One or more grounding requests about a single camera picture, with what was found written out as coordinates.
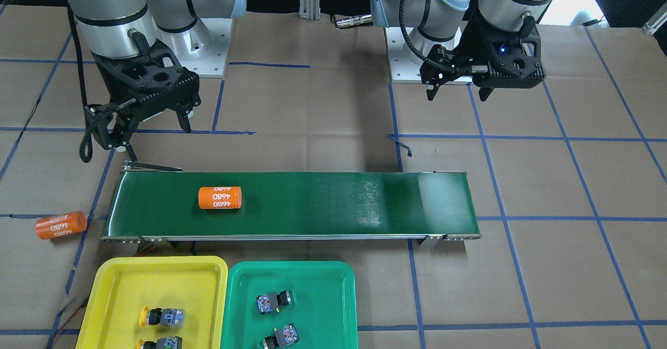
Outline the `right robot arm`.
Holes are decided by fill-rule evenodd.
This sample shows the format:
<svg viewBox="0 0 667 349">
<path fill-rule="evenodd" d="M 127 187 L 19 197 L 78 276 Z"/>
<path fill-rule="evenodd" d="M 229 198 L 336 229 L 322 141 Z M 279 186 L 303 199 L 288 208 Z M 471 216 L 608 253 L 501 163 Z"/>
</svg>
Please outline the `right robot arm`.
<svg viewBox="0 0 667 349">
<path fill-rule="evenodd" d="M 136 161 L 131 136 L 165 111 L 190 133 L 200 73 L 224 73 L 220 23 L 246 10 L 247 0 L 68 0 L 85 117 L 81 160 L 88 163 L 98 143 Z"/>
</svg>

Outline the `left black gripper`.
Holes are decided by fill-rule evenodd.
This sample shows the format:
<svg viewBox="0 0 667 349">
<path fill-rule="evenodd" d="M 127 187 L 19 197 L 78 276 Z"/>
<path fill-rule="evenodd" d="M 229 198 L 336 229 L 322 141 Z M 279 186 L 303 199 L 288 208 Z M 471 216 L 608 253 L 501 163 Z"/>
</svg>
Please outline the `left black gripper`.
<svg viewBox="0 0 667 349">
<path fill-rule="evenodd" d="M 472 14 L 458 43 L 458 57 L 443 46 L 433 46 L 419 69 L 427 100 L 439 88 L 473 74 L 479 100 L 485 102 L 497 88 L 533 88 L 546 77 L 541 62 L 540 35 L 531 14 L 520 17 L 518 31 L 503 31 L 481 14 Z"/>
</svg>

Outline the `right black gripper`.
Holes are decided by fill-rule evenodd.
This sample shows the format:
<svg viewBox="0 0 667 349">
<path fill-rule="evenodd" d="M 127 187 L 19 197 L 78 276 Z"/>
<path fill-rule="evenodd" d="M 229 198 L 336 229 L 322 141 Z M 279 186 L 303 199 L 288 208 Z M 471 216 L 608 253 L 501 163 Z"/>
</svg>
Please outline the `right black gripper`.
<svg viewBox="0 0 667 349">
<path fill-rule="evenodd" d="M 190 117 L 202 101 L 200 77 L 181 66 L 171 48 L 156 41 L 147 56 L 111 59 L 94 54 L 110 94 L 106 105 L 85 106 L 85 162 L 92 159 L 92 140 L 106 150 L 127 152 L 138 161 L 130 144 L 140 121 L 167 109 L 175 111 L 181 130 L 191 133 Z"/>
</svg>

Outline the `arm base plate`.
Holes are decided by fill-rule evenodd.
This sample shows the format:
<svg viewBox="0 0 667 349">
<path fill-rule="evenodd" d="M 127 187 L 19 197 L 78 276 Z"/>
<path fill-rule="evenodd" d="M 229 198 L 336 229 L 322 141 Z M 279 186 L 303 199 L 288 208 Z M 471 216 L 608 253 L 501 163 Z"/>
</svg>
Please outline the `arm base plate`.
<svg viewBox="0 0 667 349">
<path fill-rule="evenodd" d="M 199 19 L 191 29 L 169 33 L 157 29 L 180 64 L 201 78 L 223 78 L 232 34 L 233 19 Z"/>
<path fill-rule="evenodd" d="M 419 70 L 423 61 L 416 57 L 405 44 L 400 27 L 386 27 L 384 31 L 391 82 L 420 84 Z M 406 31 L 414 47 L 419 48 L 425 56 L 431 47 L 436 45 L 435 41 L 427 40 L 418 31 L 413 31 L 412 27 L 408 27 Z"/>
</svg>

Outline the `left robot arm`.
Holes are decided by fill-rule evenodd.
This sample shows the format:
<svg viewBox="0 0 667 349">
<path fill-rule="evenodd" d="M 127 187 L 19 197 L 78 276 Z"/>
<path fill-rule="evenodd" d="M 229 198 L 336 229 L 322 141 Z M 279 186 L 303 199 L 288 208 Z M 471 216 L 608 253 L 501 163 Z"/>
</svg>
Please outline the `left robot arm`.
<svg viewBox="0 0 667 349">
<path fill-rule="evenodd" d="M 546 78 L 537 23 L 552 0 L 370 0 L 373 23 L 398 27 L 419 64 L 428 100 L 469 77 L 486 101 L 495 89 Z"/>
</svg>

